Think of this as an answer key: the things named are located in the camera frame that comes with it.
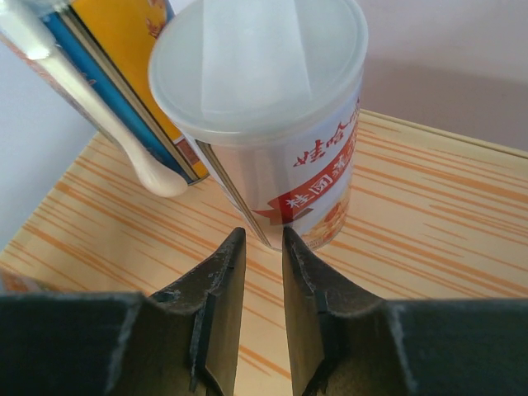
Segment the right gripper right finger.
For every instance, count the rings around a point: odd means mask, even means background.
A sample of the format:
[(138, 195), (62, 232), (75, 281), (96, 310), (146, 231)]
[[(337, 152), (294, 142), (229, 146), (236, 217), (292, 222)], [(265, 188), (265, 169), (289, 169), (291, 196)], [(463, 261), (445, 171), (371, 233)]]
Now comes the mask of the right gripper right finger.
[(525, 299), (383, 299), (282, 242), (296, 395), (524, 395)]

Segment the tall can with spoon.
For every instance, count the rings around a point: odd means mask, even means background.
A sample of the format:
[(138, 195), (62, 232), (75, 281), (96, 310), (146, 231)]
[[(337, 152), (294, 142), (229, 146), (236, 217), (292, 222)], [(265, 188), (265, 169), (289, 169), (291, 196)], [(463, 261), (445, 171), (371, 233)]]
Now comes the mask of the tall can with spoon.
[(173, 19), (168, 1), (3, 1), (1, 40), (116, 144), (150, 192), (206, 179), (149, 88), (149, 58)]

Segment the white lid can colourful label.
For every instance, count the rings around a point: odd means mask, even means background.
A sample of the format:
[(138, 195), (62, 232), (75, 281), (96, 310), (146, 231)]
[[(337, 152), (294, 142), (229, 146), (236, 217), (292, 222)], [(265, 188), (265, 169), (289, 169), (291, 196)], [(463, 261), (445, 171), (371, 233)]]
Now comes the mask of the white lid can colourful label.
[(1, 269), (0, 291), (3, 295), (6, 293), (62, 292), (63, 289), (28, 276)]

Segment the wooden cube shelf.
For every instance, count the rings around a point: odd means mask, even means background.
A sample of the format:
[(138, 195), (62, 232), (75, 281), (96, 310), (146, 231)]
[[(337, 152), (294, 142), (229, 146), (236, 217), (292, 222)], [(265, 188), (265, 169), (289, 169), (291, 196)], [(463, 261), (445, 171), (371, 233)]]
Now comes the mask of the wooden cube shelf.
[[(527, 156), (368, 111), (351, 203), (318, 255), (392, 298), (527, 294)], [(73, 290), (150, 292), (242, 223), (216, 183), (162, 199), (97, 135), (7, 244), (3, 269)]]

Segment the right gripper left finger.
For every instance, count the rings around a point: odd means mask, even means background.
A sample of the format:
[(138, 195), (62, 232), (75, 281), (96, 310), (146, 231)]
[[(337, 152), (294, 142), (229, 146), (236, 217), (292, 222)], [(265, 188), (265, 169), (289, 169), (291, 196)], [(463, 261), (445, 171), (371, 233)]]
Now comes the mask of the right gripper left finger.
[(2, 394), (232, 394), (245, 269), (236, 228), (152, 295), (1, 294)]

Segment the white lid can red label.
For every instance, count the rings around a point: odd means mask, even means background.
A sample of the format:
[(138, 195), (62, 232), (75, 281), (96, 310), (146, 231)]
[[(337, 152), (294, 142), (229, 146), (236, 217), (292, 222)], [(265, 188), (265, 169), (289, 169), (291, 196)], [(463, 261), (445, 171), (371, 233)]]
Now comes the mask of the white lid can red label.
[(194, 1), (154, 46), (155, 101), (269, 248), (344, 224), (367, 48), (354, 1)]

